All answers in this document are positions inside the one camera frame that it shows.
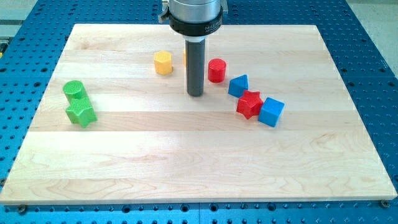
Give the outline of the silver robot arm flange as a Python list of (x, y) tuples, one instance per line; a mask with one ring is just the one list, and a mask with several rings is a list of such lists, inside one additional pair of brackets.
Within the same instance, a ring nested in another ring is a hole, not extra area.
[(201, 42), (221, 27), (227, 11), (227, 0), (165, 0), (158, 20), (187, 42)]

